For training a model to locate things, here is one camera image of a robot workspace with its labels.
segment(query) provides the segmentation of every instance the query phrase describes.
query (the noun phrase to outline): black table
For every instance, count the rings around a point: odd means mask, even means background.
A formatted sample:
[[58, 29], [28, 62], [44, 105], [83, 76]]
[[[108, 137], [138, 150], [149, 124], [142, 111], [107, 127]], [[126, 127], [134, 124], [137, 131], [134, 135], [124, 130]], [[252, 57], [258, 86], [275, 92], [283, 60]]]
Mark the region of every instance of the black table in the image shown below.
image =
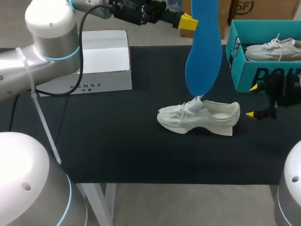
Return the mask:
[[[277, 184], [286, 156], [301, 139], [301, 106], [280, 108], [278, 120], [246, 112], [266, 107], [263, 94], [237, 93], [224, 54], [220, 74], [204, 99], [241, 106], [232, 137], [163, 128], [157, 110], [190, 101], [184, 69], [190, 46], [131, 47], [133, 90], [41, 97], [62, 167], [75, 183]], [[7, 131], [11, 98], [0, 104]], [[28, 134], [50, 152], [30, 94], [20, 96], [12, 131]]]

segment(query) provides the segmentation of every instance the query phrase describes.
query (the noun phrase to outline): white box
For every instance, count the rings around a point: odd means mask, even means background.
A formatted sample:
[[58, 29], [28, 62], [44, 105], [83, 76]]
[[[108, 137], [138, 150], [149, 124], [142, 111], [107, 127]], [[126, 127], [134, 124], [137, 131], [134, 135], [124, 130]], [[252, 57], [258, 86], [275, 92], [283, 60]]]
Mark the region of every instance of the white box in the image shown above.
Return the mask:
[[[132, 89], [131, 64], [125, 30], [83, 32], [84, 71], [80, 86], [72, 94]], [[37, 89], [65, 93], [72, 89], [79, 71], [44, 84]]]

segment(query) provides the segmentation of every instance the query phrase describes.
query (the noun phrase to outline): gray robot arm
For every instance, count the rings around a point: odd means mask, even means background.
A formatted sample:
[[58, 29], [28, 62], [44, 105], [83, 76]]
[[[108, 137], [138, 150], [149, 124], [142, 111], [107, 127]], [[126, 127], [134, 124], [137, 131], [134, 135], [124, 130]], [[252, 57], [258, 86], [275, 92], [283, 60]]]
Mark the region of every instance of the gray robot arm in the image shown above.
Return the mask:
[[[92, 1], [103, 4], [106, 0]], [[35, 85], [72, 74], [80, 67], [79, 37], [73, 9], [87, 11], [87, 0], [34, 0], [25, 13], [34, 44], [22, 49]], [[108, 9], [93, 15], [109, 18]], [[30, 89], [25, 66], [14, 49], [0, 54], [0, 101]]]
[[[174, 28], [195, 30], [197, 20], [184, 12], [166, 9], [165, 2], [155, 0], [33, 0], [25, 13], [33, 44], [22, 49], [35, 85], [72, 74], [80, 68], [79, 35], [74, 11], [87, 12], [108, 19], [116, 18], [133, 24], [171, 23]], [[19, 56], [11, 50], [0, 54], [0, 101], [30, 89], [28, 72]]]

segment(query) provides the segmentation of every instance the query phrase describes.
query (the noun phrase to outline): shoelace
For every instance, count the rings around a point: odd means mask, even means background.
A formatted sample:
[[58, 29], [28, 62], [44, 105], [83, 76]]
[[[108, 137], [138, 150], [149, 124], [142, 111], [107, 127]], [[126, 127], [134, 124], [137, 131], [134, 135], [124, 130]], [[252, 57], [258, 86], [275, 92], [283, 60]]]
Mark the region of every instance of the shoelace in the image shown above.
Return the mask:
[[179, 125], [180, 125], [181, 124], [181, 120], [182, 120], [182, 118], [183, 118], [184, 115], [186, 115], [186, 114], [191, 114], [191, 115], [196, 114], [195, 112], [190, 112], [187, 109], [185, 109], [185, 106], [187, 106], [188, 104], [190, 104], [192, 101], [195, 101], [197, 98], [198, 97], [195, 97], [193, 100], [191, 100], [191, 101], [189, 101], [187, 103], [184, 103], [182, 105], [178, 105], [175, 109], [167, 111], [167, 113], [178, 115], [178, 116], [179, 116], [179, 114], [181, 114], [180, 121], [179, 121]]
[[281, 49], [281, 53], [280, 53], [280, 57], [279, 57], [278, 61], [280, 61], [281, 56], [282, 56], [282, 46], [278, 43], [278, 42], [280, 42], [280, 40], [278, 39], [279, 35], [280, 34], [278, 34], [277, 38], [272, 39], [271, 42], [261, 45], [263, 47], [263, 49], [267, 49], [267, 50], [271, 50], [274, 46], [279, 46]]

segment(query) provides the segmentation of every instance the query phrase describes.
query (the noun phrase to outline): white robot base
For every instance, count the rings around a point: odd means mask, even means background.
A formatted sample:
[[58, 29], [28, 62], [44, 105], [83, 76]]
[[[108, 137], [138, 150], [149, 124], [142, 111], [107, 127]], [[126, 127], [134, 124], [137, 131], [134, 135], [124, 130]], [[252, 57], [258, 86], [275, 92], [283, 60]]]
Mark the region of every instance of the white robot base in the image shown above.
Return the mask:
[[275, 198], [277, 226], [301, 225], [301, 141], [289, 153]]
[[0, 219], [7, 226], [86, 226], [85, 200], [34, 138], [0, 133]]

